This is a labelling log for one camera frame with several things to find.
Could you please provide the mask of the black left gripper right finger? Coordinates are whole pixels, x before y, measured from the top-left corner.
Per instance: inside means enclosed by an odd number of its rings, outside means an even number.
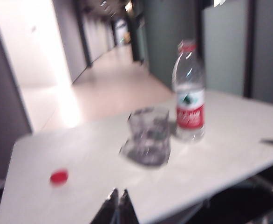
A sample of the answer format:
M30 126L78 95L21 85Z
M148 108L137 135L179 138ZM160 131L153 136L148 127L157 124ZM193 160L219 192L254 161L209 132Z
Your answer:
M139 224L127 189L124 190L119 202L119 223Z

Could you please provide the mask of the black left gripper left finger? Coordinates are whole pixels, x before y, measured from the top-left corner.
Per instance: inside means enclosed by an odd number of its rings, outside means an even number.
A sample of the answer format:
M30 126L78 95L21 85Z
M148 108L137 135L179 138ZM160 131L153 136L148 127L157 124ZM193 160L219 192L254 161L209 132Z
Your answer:
M120 223L120 196L117 188L114 188L105 199L96 214L97 224L119 224Z

